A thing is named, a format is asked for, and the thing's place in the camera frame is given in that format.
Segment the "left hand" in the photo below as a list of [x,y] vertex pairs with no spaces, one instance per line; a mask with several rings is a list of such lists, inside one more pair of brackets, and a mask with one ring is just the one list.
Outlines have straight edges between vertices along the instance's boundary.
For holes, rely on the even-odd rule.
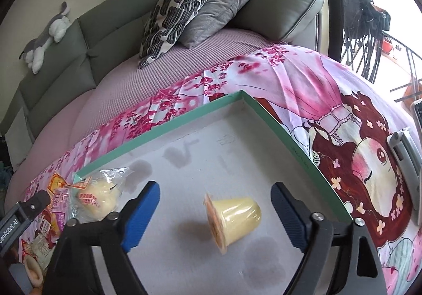
[[43,271],[36,259],[30,255],[23,258],[23,283],[21,289],[24,294],[42,294],[44,283]]

